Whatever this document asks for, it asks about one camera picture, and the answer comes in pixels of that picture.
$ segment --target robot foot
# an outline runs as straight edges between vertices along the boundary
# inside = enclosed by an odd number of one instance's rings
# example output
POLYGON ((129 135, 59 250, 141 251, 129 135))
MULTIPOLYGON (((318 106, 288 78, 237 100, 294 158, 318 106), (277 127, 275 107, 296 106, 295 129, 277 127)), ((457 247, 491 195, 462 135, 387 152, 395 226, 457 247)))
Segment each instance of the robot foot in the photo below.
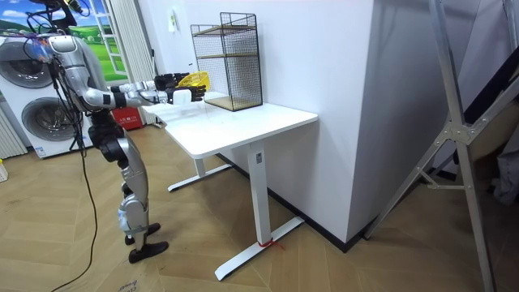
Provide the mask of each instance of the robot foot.
POLYGON ((167 250, 168 247, 169 244, 167 242, 147 243, 144 244, 142 250, 139 252, 137 252, 137 250, 130 251, 128 260, 130 261, 130 264, 134 264, 138 261, 161 254, 162 252, 167 250))
MULTIPOLYGON (((161 228, 161 225, 159 223, 153 223, 148 226, 148 235, 152 235, 156 233, 161 228)), ((124 243, 126 245, 132 245, 135 243, 135 239, 128 238, 126 235, 124 236, 124 243)))

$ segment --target blue sky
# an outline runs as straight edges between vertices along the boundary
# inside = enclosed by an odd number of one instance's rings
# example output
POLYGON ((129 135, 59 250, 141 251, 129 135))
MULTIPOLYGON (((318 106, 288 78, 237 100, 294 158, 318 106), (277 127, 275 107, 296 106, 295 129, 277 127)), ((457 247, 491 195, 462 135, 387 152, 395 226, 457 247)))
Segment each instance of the blue sky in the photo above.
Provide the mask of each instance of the blue sky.
MULTIPOLYGON (((96 4, 96 7, 101 7, 102 9, 101 0, 93 0, 93 2, 96 4)), ((87 14, 87 7, 85 7, 85 5, 81 1, 79 1, 79 3, 81 4, 84 10, 83 13, 87 14)), ((43 11, 44 9, 45 6, 43 4, 36 4, 30 2, 29 0, 0 0, 0 19, 27 26, 27 15, 25 14, 25 12, 43 11)), ((97 24, 96 20, 93 17, 92 8, 91 15, 89 17, 81 16, 75 12, 72 12, 72 15, 74 16, 75 21, 77 21, 78 26, 97 24)), ((65 13, 63 11, 58 11, 54 13, 54 19, 61 19, 64 16, 65 13)))

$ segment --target white wall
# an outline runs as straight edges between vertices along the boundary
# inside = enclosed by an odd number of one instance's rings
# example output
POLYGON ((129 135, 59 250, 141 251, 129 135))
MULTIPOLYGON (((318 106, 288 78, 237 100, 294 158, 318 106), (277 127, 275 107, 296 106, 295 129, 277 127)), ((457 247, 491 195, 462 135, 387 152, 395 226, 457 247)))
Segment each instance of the white wall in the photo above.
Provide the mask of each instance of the white wall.
MULTIPOLYGON (((464 110, 487 85, 510 54, 508 23, 503 2, 481 0, 458 80, 464 110)), ((438 166, 455 149, 454 143, 445 145, 438 152, 434 166, 438 166)), ((444 170, 456 173, 457 166, 450 163, 444 170)))
MULTIPOLYGON (((345 241, 372 1, 139 4, 162 72, 195 70, 189 24, 219 24, 222 11, 256 13, 265 101, 320 116, 266 141, 268 186, 345 241), (167 32, 171 6, 180 33, 167 32)), ((242 149, 223 154, 247 169, 242 149)))
MULTIPOLYGON (((478 1, 444 5, 460 68, 478 1)), ((376 217, 431 146, 446 105, 428 1, 375 0, 348 239, 376 217)))

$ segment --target robot leg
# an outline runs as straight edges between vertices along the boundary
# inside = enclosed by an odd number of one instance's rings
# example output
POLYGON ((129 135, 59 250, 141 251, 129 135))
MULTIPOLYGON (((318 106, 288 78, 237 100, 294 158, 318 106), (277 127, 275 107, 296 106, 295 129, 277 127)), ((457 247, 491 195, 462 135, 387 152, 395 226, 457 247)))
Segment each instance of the robot leg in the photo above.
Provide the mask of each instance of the robot leg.
MULTIPOLYGON (((126 199, 129 195, 133 195, 133 191, 128 187, 128 185, 123 182, 121 185, 122 199, 126 199)), ((161 228, 159 223, 152 223, 148 226, 148 234, 152 235, 157 232, 161 228)), ((129 246, 135 243, 134 238, 131 235, 124 235, 124 243, 129 246)))
POLYGON ((118 210, 119 226, 128 240, 135 244, 135 250, 129 255, 129 261, 133 264, 162 253, 169 245, 167 242, 146 243, 148 234, 157 231, 160 225, 149 225, 148 222, 148 175, 137 147, 126 135, 106 146, 121 158, 117 161, 126 187, 123 185, 125 199, 118 210))

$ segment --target wire mesh basket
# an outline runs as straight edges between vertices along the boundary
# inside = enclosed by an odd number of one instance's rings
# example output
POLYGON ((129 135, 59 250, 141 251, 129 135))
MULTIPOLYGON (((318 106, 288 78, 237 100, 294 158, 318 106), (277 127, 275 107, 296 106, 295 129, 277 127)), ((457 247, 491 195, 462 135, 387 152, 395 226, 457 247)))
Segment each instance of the wire mesh basket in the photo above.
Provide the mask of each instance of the wire mesh basket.
POLYGON ((220 13, 221 25, 191 25, 199 71, 209 76, 205 102, 237 111, 263 104, 256 16, 220 13))

